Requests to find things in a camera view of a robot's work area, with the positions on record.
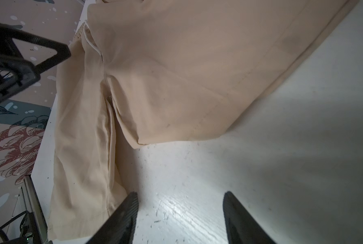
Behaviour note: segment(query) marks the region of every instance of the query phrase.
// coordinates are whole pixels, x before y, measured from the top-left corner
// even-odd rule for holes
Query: drawstring
[[[86,22],[86,20],[84,21],[84,24],[86,25],[86,27],[90,30],[89,26],[88,26],[88,23]],[[103,55],[101,54],[101,51],[95,46],[93,45],[93,43],[91,43],[88,39],[88,36],[86,35],[86,31],[85,31],[85,28],[84,28],[84,36],[85,36],[85,40],[88,42],[88,44],[94,49],[97,51],[97,53],[100,55],[101,57],[101,61],[104,62],[103,60]]]

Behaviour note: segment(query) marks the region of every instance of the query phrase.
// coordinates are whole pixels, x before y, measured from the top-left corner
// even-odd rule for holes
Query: white surface
[[[55,108],[32,172],[46,218]],[[278,244],[363,243],[363,0],[222,137],[133,150],[118,135],[122,181],[140,199],[134,243],[228,243],[228,190]]]

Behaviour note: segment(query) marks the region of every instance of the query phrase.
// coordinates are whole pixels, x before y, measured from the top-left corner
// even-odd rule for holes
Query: beige pants
[[[57,71],[49,239],[94,234],[125,198],[115,167],[116,123],[134,148],[220,136],[289,76],[356,2],[90,5],[86,38],[71,44],[72,57]]]

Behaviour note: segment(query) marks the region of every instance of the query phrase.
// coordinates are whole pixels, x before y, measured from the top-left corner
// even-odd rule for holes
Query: black metal frame
[[[13,38],[52,48],[57,54],[34,66],[24,60]],[[66,44],[36,36],[0,23],[0,71],[5,70],[13,76],[3,80],[0,76],[0,103],[16,95],[40,80],[40,74],[71,56]]]
[[[229,191],[223,210],[229,244],[276,244]]]

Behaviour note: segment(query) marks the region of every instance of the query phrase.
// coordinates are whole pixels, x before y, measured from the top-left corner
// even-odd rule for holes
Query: flower illustration
[[[32,172],[47,121],[46,115],[25,117],[0,133],[1,176],[19,175],[18,185]]]

